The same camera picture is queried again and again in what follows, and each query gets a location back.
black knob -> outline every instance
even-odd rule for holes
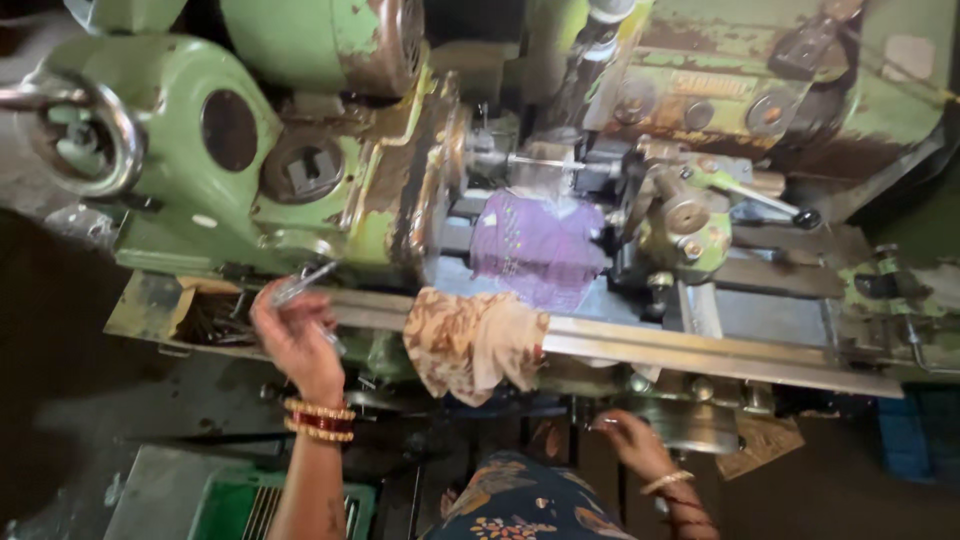
[[[805,231],[816,229],[823,221],[824,218],[815,209],[801,209],[800,213],[793,216],[793,224]]]

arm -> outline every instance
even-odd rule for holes
[[[271,307],[277,283],[264,287],[251,316],[264,349],[311,404],[340,408],[344,371],[320,325],[333,328],[329,299],[305,292],[281,310]],[[270,540],[342,539],[344,480],[340,445],[298,434]]]
[[[344,537],[344,480],[335,444],[297,435],[287,483],[268,540]]]
[[[644,482],[680,471],[670,458],[657,433],[642,420],[624,410],[609,410],[597,417],[595,430],[610,439],[620,461]],[[686,481],[666,484],[656,494],[667,503],[673,537],[683,540],[720,538],[693,486]]]

bracelet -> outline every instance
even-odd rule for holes
[[[684,480],[693,480],[693,478],[694,478],[693,473],[690,473],[688,471],[678,471],[676,473],[667,475],[665,477],[660,477],[648,483],[647,485],[643,486],[642,489],[640,489],[640,493],[643,495],[650,495],[655,491],[657,491],[658,489],[662,488],[664,485],[671,484],[674,482],[684,481]]]
[[[284,418],[283,425],[290,431],[304,434],[311,439],[317,439],[326,442],[348,443],[353,440],[353,431],[338,432],[323,430],[307,424],[299,424],[292,418]]]
[[[357,416],[357,413],[345,406],[343,408],[327,408],[295,399],[284,400],[283,408],[290,412],[301,412],[303,414],[309,414],[310,416],[321,416],[333,420],[353,420]]]

machine label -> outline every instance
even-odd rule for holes
[[[756,84],[753,81],[695,71],[674,71],[670,82],[671,93],[674,94],[722,99],[746,99],[754,93]]]

brown patterned cloth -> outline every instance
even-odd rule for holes
[[[534,388],[549,323],[550,315],[512,292],[464,298],[425,287],[407,316],[403,344],[433,397],[449,391],[480,406],[504,375],[520,390]]]

